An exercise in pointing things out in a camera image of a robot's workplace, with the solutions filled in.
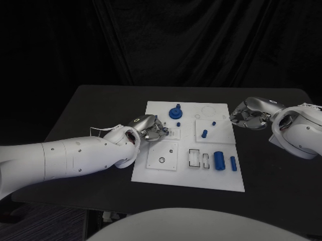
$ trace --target table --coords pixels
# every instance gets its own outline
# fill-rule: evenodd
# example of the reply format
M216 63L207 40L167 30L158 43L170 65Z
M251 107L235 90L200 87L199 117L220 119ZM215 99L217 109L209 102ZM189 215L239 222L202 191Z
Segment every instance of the table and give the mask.
M84 85L46 141L88 136L89 127L127 125L144 114L148 100L228 103L232 112L249 96L287 106L311 103L300 89ZM235 126L245 193L131 182L131 165L27 186L14 192L13 200L122 213L202 208L249 217L292 232L322 235L322 157L304 160L292 156L269 143L271 134L271 128L252 131Z

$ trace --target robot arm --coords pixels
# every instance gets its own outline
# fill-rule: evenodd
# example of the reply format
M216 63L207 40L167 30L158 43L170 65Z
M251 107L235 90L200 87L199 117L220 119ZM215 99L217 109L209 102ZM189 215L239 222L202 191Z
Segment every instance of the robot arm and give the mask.
M169 129L154 115L140 116L128 127L118 125L104 138L89 136L20 146L0 146L0 200L35 183L128 167L141 139L157 141Z
M252 130L265 129L272 123L269 141L295 156L313 159L322 155L322 107L318 107L305 103L287 108L274 100L249 97L235 109L230 120Z

